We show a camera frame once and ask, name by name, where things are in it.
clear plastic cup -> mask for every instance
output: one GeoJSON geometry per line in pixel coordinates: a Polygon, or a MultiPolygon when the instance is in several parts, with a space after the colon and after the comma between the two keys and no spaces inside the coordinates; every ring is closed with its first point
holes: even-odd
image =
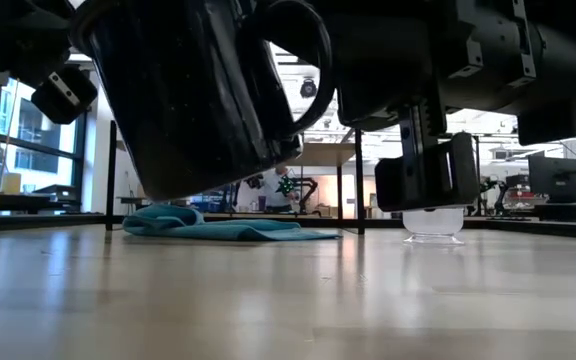
{"type": "Polygon", "coordinates": [[[412,233],[405,243],[464,244],[455,237],[464,225],[463,208],[407,211],[403,213],[403,222],[412,233]]]}

blue towel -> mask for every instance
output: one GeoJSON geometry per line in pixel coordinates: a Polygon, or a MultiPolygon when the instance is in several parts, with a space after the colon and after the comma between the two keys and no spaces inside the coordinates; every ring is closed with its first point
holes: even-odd
{"type": "Polygon", "coordinates": [[[336,234],[302,230],[299,224],[275,220],[205,222],[201,213],[173,205],[151,205],[124,219],[133,235],[231,241],[336,239],[336,234]]]}

black metal frame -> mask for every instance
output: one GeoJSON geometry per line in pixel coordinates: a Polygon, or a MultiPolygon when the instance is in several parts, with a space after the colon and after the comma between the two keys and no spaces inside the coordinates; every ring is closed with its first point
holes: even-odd
{"type": "Polygon", "coordinates": [[[83,180],[84,180],[84,163],[86,154],[86,139],[88,133],[88,113],[84,113],[82,117],[77,120],[77,129],[75,130],[75,159],[73,160],[72,171],[72,186],[75,187],[77,192],[77,199],[83,202],[83,180]]]}
{"type": "MultiPolygon", "coordinates": [[[[357,191],[357,218],[344,219],[343,218],[343,196],[342,196],[342,175],[343,169],[337,166],[337,219],[334,218],[303,218],[295,215],[294,217],[273,218],[273,220],[289,221],[299,223],[303,227],[315,228],[337,228],[337,229],[357,229],[358,235],[364,235],[366,229],[402,229],[403,223],[397,219],[366,219],[364,207],[364,174],[363,174],[363,154],[361,150],[361,131],[357,130],[355,135],[355,159],[356,159],[356,176],[355,186],[357,191]]],[[[108,187],[106,193],[106,215],[103,217],[107,231],[113,230],[113,225],[121,224],[124,216],[114,215],[114,193],[115,193],[115,164],[116,164],[116,151],[117,151],[117,125],[114,121],[110,125],[110,142],[108,146],[108,187]]],[[[477,174],[480,175],[480,162],[479,162],[479,137],[475,136],[475,153],[477,156],[477,174]]],[[[227,219],[238,219],[237,213],[231,213],[227,219]]],[[[224,218],[211,218],[209,215],[205,220],[221,221],[224,218]]],[[[506,221],[506,220],[485,220],[485,219],[466,219],[464,221],[464,229],[482,229],[482,230],[503,230],[503,231],[516,231],[534,234],[548,234],[576,237],[576,224],[552,224],[552,223],[536,223],[525,221],[506,221]]]]}
{"type": "Polygon", "coordinates": [[[104,216],[99,214],[0,216],[0,231],[103,224],[104,221],[104,216]]]}
{"type": "MultiPolygon", "coordinates": [[[[479,158],[479,136],[472,137],[475,140],[475,166],[477,166],[477,181],[481,182],[481,159],[479,158]]],[[[481,194],[477,196],[477,215],[481,215],[481,194]]]]}
{"type": "MultiPolygon", "coordinates": [[[[0,142],[6,142],[6,136],[5,135],[0,134],[0,142]]],[[[83,157],[81,157],[81,158],[78,157],[76,152],[75,153],[69,153],[67,151],[62,151],[59,149],[55,149],[55,148],[51,148],[49,146],[29,142],[26,140],[20,140],[20,139],[14,138],[14,137],[10,138],[9,143],[10,143],[10,145],[19,146],[19,147],[22,147],[24,149],[29,149],[29,150],[41,152],[44,154],[64,157],[64,158],[72,159],[74,161],[79,161],[79,160],[83,159],[83,157]]]]}

table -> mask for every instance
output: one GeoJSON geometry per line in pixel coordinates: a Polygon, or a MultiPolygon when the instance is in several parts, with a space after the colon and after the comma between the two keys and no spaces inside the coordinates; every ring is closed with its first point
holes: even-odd
{"type": "Polygon", "coordinates": [[[50,196],[0,194],[0,211],[25,211],[36,215],[41,210],[67,210],[76,201],[51,201],[50,196]]]}
{"type": "Polygon", "coordinates": [[[117,196],[117,199],[119,199],[119,202],[121,204],[126,204],[128,205],[128,214],[130,214],[130,211],[132,209],[132,207],[135,207],[134,211],[137,211],[141,208],[146,207],[147,205],[144,205],[144,201],[148,200],[146,198],[141,198],[141,197],[129,197],[129,196],[117,196]]]}
{"type": "Polygon", "coordinates": [[[535,214],[539,221],[576,222],[576,204],[539,204],[535,214]]]}
{"type": "Polygon", "coordinates": [[[304,144],[300,157],[286,162],[287,166],[343,166],[355,156],[354,144],[304,144]]]}

mug handle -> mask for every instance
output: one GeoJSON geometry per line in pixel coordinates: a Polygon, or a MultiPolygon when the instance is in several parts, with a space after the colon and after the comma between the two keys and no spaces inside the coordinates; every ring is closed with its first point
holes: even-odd
{"type": "Polygon", "coordinates": [[[267,19],[281,11],[284,6],[292,6],[299,9],[306,19],[313,23],[316,29],[314,39],[316,41],[317,58],[319,67],[319,88],[315,99],[308,110],[295,121],[287,131],[282,133],[286,139],[291,139],[295,135],[304,132],[319,120],[332,101],[335,93],[335,80],[333,77],[333,54],[330,35],[321,16],[315,11],[312,5],[303,0],[277,0],[269,4],[259,4],[255,9],[253,17],[257,25],[263,22],[262,28],[267,28],[267,19]]]}

